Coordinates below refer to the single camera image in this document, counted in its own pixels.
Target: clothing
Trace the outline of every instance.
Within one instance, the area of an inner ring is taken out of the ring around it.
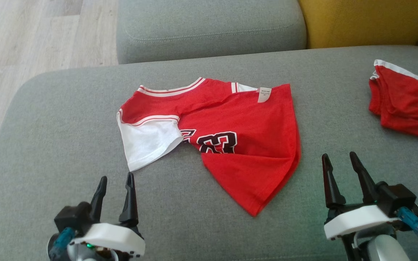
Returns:
[[[418,136],[418,76],[382,60],[374,66],[369,110],[382,126]]]
[[[300,160],[290,86],[268,91],[258,102],[257,88],[214,79],[165,91],[139,87],[117,113],[130,171],[189,142],[217,182],[256,216]]]

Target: gray sofa seat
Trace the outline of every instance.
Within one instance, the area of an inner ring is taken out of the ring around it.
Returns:
[[[120,0],[119,64],[306,47],[296,0]]]
[[[323,231],[322,153],[330,156],[349,203],[362,199],[352,150],[376,181],[401,182],[418,196],[418,138],[383,129],[367,109],[375,58],[418,74],[418,47],[363,46],[85,68],[31,79],[0,131],[0,260],[46,260],[54,216],[65,205],[89,201],[103,175],[109,186],[102,221],[116,222],[127,174],[117,110],[140,84],[165,89],[198,76],[256,87],[291,83],[302,159],[257,218],[225,193],[189,144],[136,171],[142,259],[345,260],[342,244],[327,241]],[[398,235],[418,261],[418,238]]]

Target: yellow cushion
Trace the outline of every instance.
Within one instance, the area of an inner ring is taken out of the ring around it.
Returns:
[[[418,0],[299,0],[307,47],[414,45]]]

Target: white label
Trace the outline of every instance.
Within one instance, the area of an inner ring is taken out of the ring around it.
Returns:
[[[269,88],[259,88],[259,99],[257,100],[258,103],[265,102],[269,99],[270,93],[272,89]]]

